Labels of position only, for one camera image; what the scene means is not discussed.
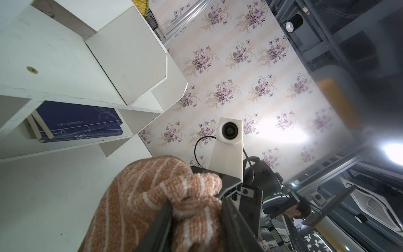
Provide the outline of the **orange striped cloth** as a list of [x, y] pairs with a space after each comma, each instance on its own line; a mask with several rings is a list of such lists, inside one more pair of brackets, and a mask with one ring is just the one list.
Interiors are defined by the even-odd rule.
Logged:
[[127, 165], [106, 189], [80, 246], [82, 252], [132, 252], [164, 203], [172, 205], [174, 252], [222, 252], [221, 178], [193, 173], [172, 155]]

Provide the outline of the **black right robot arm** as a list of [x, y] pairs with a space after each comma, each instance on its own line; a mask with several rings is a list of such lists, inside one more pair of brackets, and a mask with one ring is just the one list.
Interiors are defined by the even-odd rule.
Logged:
[[293, 195], [281, 197], [282, 177], [256, 156], [244, 160], [244, 183], [233, 176], [219, 173], [222, 189], [217, 197], [222, 201], [221, 224], [226, 252], [262, 252], [257, 237], [261, 228], [260, 213], [266, 206], [280, 204], [278, 213], [296, 203]]

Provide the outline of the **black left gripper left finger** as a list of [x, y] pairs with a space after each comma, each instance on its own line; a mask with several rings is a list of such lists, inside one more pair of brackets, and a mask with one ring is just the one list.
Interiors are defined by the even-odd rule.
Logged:
[[134, 252], [170, 252], [173, 237], [173, 207], [166, 200]]

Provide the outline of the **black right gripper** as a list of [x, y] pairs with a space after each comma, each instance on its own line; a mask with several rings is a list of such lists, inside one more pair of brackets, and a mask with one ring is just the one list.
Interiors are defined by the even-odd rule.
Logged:
[[262, 190], [245, 185], [241, 179], [230, 175], [210, 171], [197, 166], [191, 166], [193, 173], [212, 173], [222, 180], [222, 189], [217, 194], [220, 199], [229, 198], [238, 208], [254, 236], [257, 238], [260, 225], [260, 212], [262, 206]]

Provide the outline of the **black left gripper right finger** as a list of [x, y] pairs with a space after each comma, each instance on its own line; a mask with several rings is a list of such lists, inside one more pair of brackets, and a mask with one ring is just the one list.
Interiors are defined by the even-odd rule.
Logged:
[[263, 252], [247, 222], [229, 198], [222, 200], [221, 225], [225, 252]]

